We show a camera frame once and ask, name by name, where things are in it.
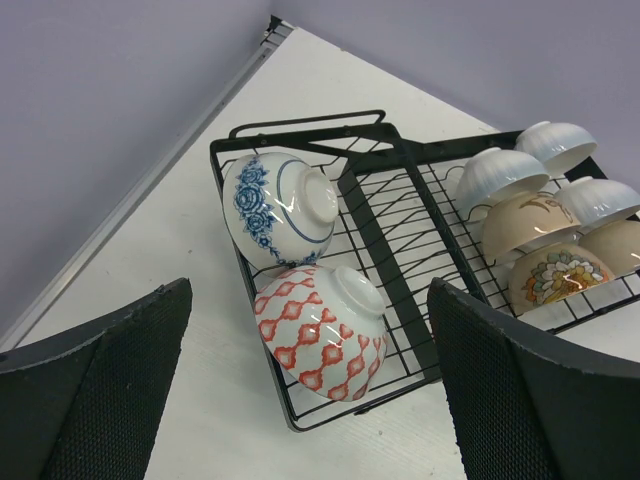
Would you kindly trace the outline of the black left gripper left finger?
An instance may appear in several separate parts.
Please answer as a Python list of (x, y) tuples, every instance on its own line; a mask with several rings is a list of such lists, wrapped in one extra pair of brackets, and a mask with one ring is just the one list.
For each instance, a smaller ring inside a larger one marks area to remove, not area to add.
[(192, 299), (180, 278), (2, 353), (2, 478), (144, 478)]

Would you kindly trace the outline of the blue floral white bowl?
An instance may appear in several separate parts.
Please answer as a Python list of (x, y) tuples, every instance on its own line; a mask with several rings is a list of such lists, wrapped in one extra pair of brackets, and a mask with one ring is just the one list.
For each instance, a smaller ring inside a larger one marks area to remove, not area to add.
[(328, 177), (281, 152), (235, 160), (224, 177), (222, 204), (235, 246), (255, 270), (272, 278), (316, 263), (331, 243), (339, 214)]

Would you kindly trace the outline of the plain beige bowl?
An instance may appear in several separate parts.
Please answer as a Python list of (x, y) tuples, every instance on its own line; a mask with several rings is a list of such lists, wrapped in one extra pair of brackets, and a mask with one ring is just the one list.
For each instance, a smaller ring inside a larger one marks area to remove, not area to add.
[(621, 277), (639, 270), (639, 229), (638, 221), (619, 220), (587, 233), (578, 244)]

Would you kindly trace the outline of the red patterned white bowl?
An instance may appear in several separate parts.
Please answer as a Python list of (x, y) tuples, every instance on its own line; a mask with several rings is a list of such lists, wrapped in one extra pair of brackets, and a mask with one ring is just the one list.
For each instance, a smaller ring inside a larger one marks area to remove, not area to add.
[(333, 401), (361, 399), (384, 363), (384, 300), (357, 270), (303, 265), (254, 300), (260, 336), (303, 387)]

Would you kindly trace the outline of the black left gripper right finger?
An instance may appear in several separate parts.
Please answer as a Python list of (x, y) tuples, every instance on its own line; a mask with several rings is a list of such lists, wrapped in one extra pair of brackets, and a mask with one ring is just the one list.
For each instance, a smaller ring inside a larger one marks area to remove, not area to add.
[(427, 306), (467, 478), (638, 478), (638, 363), (537, 329), (440, 278)]

